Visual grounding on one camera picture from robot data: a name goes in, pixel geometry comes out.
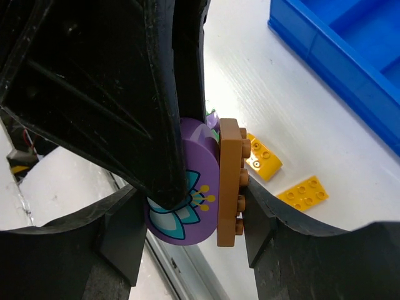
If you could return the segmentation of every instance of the brown stud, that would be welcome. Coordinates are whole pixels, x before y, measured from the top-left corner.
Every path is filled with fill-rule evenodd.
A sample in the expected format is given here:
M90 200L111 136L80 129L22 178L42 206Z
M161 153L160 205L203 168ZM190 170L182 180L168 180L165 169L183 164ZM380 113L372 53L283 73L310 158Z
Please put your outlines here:
M246 198L243 195L239 195L237 198L237 211L242 213L246 208Z
M249 158L250 154L251 154L251 141L249 139L243 139L242 158Z
M248 136L248 131L246 130L246 128L239 128L240 130L240 135L242 136L242 139L246 139Z
M236 219L236 235L241 236L243 234L243 220Z
M249 184L249 171L247 169L240 170L239 185L241 187L248 186Z

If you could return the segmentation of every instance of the blue plastic tray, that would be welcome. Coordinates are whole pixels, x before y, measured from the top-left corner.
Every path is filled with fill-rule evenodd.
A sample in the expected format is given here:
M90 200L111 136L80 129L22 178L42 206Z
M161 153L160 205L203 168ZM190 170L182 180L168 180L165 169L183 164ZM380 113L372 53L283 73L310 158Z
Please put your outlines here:
M272 0L269 25L400 156L400 0Z

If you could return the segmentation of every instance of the blue container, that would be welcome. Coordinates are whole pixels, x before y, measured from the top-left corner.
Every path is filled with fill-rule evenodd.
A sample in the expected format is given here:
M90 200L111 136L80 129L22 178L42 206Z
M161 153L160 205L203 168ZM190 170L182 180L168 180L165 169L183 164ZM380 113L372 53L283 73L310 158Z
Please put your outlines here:
M400 0L271 0L269 25L400 156Z

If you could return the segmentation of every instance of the white table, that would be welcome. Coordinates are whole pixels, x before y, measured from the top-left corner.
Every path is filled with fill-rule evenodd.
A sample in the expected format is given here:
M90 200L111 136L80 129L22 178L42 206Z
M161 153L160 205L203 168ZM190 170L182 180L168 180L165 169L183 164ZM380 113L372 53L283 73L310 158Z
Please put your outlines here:
M271 193L316 175L330 197L309 216L348 230L399 220L399 158L268 29L269 4L211 1L206 97L282 160L262 183ZM231 299L257 298L242 237L234 249L218 249L215 236L199 248Z

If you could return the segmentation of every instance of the yellow toy brick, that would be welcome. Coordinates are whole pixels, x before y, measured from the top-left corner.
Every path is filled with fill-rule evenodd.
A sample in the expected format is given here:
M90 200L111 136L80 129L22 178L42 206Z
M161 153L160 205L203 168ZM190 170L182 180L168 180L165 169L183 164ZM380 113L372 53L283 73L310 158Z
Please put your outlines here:
M247 138L251 141L251 155L246 162L261 178L269 181L282 167L282 162L252 134L248 133Z
M277 196L299 211L305 211L329 197L316 176L299 183Z

